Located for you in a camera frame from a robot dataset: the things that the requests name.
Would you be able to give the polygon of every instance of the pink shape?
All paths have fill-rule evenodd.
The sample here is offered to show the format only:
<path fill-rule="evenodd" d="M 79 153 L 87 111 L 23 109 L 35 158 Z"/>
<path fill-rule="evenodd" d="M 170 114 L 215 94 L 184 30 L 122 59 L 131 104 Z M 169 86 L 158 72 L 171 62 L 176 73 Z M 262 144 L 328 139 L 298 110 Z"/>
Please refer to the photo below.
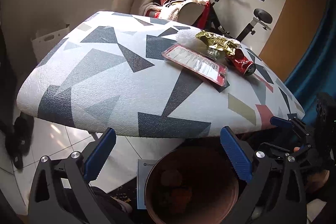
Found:
<path fill-rule="evenodd" d="M 255 105 L 259 111 L 261 118 L 261 130 L 273 128 L 275 126 L 271 125 L 270 119 L 274 116 L 269 108 L 265 105 Z"/>
<path fill-rule="evenodd" d="M 257 76 L 260 81 L 264 82 L 266 87 L 268 87 L 268 89 L 273 93 L 273 87 L 269 83 L 267 83 L 264 79 L 260 78 L 258 75 L 255 76 Z"/>

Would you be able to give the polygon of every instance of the bike seat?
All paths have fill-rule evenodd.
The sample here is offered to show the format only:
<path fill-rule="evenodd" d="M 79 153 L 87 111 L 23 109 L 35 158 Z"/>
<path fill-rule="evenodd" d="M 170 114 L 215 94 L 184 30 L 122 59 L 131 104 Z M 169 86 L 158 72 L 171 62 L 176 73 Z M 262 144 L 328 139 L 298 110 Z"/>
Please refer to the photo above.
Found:
<path fill-rule="evenodd" d="M 260 21 L 265 22 L 266 24 L 271 24 L 273 21 L 272 16 L 266 12 L 263 9 L 255 9 L 253 14 L 255 15 L 255 17 L 257 17 Z"/>

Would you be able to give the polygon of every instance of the person's hand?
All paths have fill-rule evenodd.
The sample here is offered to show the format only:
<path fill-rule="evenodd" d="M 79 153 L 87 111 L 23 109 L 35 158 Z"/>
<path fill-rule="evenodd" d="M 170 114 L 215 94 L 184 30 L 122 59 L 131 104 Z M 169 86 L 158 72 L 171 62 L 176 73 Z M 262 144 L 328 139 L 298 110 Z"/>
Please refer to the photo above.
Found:
<path fill-rule="evenodd" d="M 294 152 L 299 151 L 299 147 L 294 148 Z M 323 170 L 320 173 L 315 173 L 307 177 L 307 184 L 305 190 L 307 193 L 314 193 L 317 190 L 321 189 L 323 185 L 327 182 L 329 178 L 329 171 Z"/>

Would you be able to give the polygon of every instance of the brown bowl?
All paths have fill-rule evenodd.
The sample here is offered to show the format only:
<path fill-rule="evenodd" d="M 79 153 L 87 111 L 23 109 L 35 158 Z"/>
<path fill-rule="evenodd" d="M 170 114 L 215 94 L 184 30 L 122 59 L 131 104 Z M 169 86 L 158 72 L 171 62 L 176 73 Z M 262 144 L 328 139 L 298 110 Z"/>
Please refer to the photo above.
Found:
<path fill-rule="evenodd" d="M 183 186 L 192 189 L 186 210 L 171 214 L 158 205 L 162 191 L 161 174 L 176 169 L 183 176 Z M 157 224 L 218 224 L 229 213 L 238 198 L 238 181 L 227 161 L 216 151 L 204 147 L 178 148 L 152 168 L 145 186 L 145 205 Z"/>

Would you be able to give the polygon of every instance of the gold foil wrapper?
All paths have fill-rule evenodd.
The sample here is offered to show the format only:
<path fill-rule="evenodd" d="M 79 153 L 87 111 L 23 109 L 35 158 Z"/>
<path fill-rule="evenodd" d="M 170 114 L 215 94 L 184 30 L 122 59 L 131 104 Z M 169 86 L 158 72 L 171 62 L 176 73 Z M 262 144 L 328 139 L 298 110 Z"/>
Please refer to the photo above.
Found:
<path fill-rule="evenodd" d="M 212 32 L 201 31 L 196 34 L 196 38 L 203 41 L 209 48 L 225 52 L 228 56 L 235 55 L 236 48 L 240 47 L 239 41 Z"/>

